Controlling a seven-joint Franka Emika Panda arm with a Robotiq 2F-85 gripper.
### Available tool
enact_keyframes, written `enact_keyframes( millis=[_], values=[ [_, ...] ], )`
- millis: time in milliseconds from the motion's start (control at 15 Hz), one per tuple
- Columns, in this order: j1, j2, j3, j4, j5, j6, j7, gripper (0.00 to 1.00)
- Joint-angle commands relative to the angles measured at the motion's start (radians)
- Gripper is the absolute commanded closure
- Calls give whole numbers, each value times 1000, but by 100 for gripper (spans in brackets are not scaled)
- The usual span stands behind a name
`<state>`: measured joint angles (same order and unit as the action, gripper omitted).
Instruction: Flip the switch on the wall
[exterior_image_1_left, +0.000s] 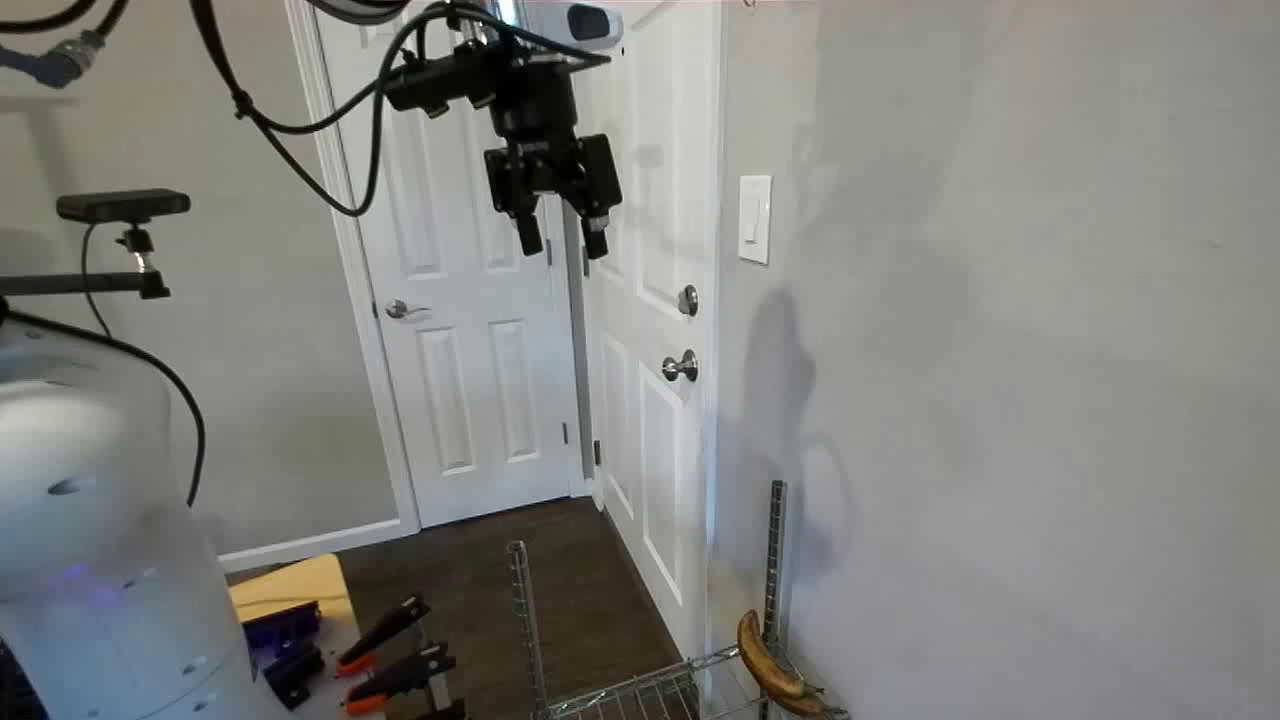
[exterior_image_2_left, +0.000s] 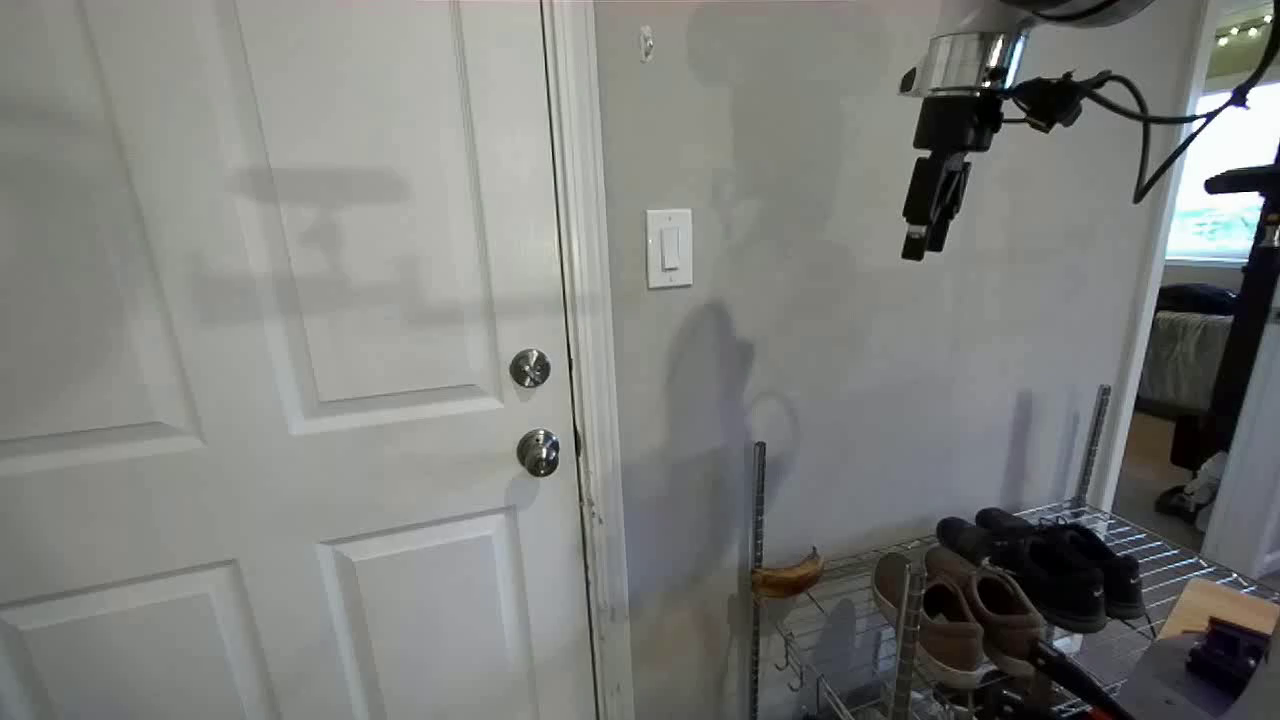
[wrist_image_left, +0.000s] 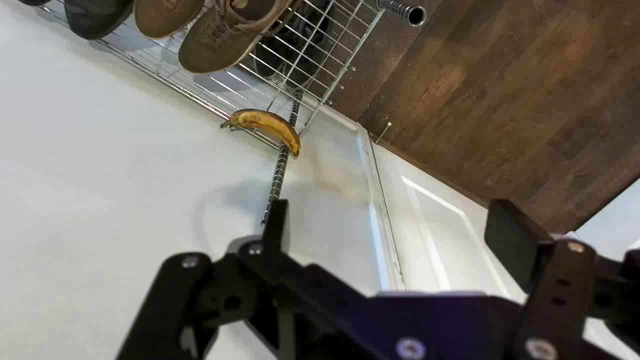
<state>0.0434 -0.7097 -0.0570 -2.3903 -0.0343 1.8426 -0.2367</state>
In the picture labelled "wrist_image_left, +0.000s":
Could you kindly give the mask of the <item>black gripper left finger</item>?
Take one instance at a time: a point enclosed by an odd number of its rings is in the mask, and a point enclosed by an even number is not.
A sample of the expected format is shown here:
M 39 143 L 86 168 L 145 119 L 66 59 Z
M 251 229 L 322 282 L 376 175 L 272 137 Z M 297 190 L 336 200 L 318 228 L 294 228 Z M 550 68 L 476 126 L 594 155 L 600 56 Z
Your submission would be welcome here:
M 244 321 L 277 351 L 278 314 L 266 296 L 266 284 L 246 260 L 282 252 L 288 245 L 288 229 L 288 202 L 272 200 L 264 229 L 239 237 L 221 260 L 205 252 L 167 257 L 116 360 L 205 360 L 219 330 L 235 321 Z

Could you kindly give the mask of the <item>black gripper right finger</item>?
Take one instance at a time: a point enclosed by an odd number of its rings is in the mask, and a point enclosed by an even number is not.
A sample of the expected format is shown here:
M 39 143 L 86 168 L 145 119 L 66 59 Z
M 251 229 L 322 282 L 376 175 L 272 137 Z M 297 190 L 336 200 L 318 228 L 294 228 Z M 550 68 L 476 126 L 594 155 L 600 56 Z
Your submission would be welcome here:
M 582 337 L 589 318 L 640 348 L 637 250 L 611 260 L 580 239 L 555 239 L 505 197 L 490 202 L 485 241 L 526 291 L 506 337 L 506 360 L 614 360 Z

